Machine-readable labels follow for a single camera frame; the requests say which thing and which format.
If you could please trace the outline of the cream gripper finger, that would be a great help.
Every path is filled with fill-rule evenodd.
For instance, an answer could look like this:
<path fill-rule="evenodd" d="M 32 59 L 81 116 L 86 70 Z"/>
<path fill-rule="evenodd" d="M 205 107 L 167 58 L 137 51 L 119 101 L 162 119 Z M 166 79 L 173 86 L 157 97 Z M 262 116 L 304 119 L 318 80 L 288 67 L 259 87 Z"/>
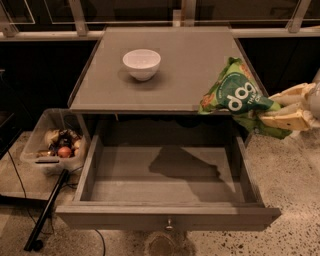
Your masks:
<path fill-rule="evenodd" d="M 310 128 L 308 121 L 304 118 L 304 112 L 302 110 L 286 115 L 260 115 L 259 118 L 266 126 L 274 128 L 292 131 L 306 131 Z"/>
<path fill-rule="evenodd" d="M 302 113 L 308 112 L 308 92 L 309 85 L 307 83 L 302 83 L 286 89 L 281 93 L 270 96 L 269 99 L 278 103 L 280 105 L 280 109 L 268 111 L 266 115 L 284 116 L 297 113 L 298 111 L 301 111 Z"/>

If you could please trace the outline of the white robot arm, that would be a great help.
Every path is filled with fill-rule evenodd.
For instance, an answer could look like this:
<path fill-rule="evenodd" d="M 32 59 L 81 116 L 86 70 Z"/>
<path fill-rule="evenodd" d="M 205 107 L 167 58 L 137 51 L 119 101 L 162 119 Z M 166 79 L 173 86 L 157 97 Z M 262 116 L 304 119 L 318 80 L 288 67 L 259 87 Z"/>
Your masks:
<path fill-rule="evenodd" d="M 311 83 L 295 85 L 270 99 L 282 108 L 261 114 L 265 125 L 292 131 L 320 128 L 320 68 Z"/>

